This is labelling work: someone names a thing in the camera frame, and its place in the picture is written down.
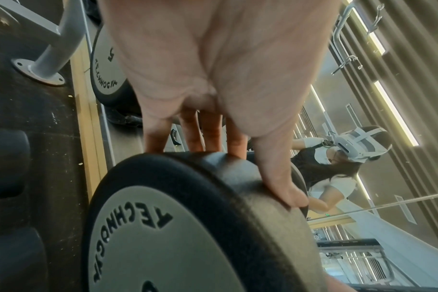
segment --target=white sleeve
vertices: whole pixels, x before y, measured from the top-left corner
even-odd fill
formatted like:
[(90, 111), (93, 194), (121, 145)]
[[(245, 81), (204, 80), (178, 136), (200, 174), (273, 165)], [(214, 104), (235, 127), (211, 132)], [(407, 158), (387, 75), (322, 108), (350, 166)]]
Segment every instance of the white sleeve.
[(336, 188), (344, 195), (344, 198), (347, 198), (355, 190), (357, 181), (353, 178), (334, 177), (331, 179), (329, 186)]
[(306, 148), (309, 148), (309, 147), (314, 147), (316, 145), (319, 145), (325, 139), (318, 138), (318, 137), (313, 137), (313, 138), (311, 137), (311, 138), (303, 138), (303, 140), (304, 140), (304, 145), (306, 146)]

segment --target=white vr headset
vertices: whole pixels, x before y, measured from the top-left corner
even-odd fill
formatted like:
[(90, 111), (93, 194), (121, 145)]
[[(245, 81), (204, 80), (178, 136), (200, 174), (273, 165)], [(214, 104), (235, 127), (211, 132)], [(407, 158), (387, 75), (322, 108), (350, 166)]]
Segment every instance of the white vr headset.
[(386, 149), (372, 138), (372, 135), (380, 132), (386, 132), (386, 130), (379, 127), (365, 132), (357, 127), (355, 130), (341, 135), (333, 133), (332, 136), (329, 136), (329, 140), (342, 150), (349, 160), (364, 163), (368, 158), (383, 155), (392, 148), (391, 145)]

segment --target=black dumbbell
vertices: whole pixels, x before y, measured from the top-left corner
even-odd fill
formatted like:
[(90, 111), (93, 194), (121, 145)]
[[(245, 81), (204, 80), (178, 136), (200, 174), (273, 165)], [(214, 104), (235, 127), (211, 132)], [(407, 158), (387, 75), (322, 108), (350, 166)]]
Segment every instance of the black dumbbell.
[(110, 169), (90, 203), (82, 273), (92, 292), (326, 289), (305, 216), (224, 153), (141, 154)]
[(48, 290), (44, 245), (33, 228), (0, 234), (0, 292)]
[(0, 129), (0, 199), (23, 191), (29, 162), (30, 146), (26, 134)]

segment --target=finger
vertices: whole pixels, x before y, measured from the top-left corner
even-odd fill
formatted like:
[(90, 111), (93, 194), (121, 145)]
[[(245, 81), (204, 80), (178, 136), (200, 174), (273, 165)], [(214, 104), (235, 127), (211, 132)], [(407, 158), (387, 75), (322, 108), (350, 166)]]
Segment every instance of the finger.
[(142, 112), (142, 115), (145, 152), (163, 153), (171, 132), (172, 120), (170, 118), (153, 117), (144, 112)]
[(201, 143), (200, 128), (198, 127), (197, 111), (192, 109), (183, 109), (179, 114), (180, 125), (184, 132), (185, 142), (189, 151), (201, 152), (203, 145)]
[(222, 129), (222, 116), (220, 114), (200, 112), (201, 130), (205, 139), (205, 149), (208, 152), (222, 151), (220, 133)]
[(264, 184), (290, 207), (303, 207), (309, 200), (291, 180), (290, 149), (293, 121), (270, 134), (253, 138), (256, 164)]
[(227, 127), (227, 152), (241, 159), (246, 159), (248, 136), (243, 134), (232, 119), (225, 120)]

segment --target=hand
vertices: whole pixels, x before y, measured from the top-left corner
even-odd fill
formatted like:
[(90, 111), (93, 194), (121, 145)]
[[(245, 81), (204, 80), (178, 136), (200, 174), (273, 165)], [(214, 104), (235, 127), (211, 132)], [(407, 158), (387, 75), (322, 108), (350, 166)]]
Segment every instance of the hand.
[(253, 138), (267, 187), (308, 204), (291, 181), (297, 113), (338, 12), (333, 0), (99, 0), (118, 60), (142, 109), (146, 152), (162, 152), (179, 115), (190, 151), (246, 157)]

